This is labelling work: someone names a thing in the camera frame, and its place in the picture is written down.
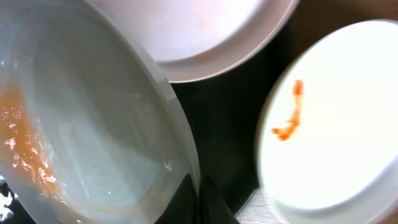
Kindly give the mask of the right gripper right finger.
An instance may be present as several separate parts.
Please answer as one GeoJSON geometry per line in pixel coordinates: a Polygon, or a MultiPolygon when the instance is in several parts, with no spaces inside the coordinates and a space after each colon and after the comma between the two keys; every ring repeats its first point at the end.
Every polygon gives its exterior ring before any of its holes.
{"type": "Polygon", "coordinates": [[[202,224],[239,224],[208,176],[201,180],[200,221],[202,224]]]}

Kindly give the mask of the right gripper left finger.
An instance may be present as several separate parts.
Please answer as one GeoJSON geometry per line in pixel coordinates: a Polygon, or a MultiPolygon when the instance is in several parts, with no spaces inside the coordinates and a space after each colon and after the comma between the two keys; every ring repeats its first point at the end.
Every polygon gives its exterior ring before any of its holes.
{"type": "Polygon", "coordinates": [[[181,181],[163,214],[154,224],[195,224],[197,197],[192,178],[187,174],[181,181]]]}

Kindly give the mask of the white plate bottom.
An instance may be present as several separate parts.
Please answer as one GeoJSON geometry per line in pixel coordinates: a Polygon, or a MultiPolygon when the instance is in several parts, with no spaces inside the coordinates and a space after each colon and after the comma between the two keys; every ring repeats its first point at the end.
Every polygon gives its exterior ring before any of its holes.
{"type": "Polygon", "coordinates": [[[39,61],[1,58],[1,174],[37,223],[150,223],[200,169],[185,113],[149,54],[88,1],[2,1],[1,26],[39,23],[39,61]],[[134,51],[126,67],[98,24],[134,51]]]}

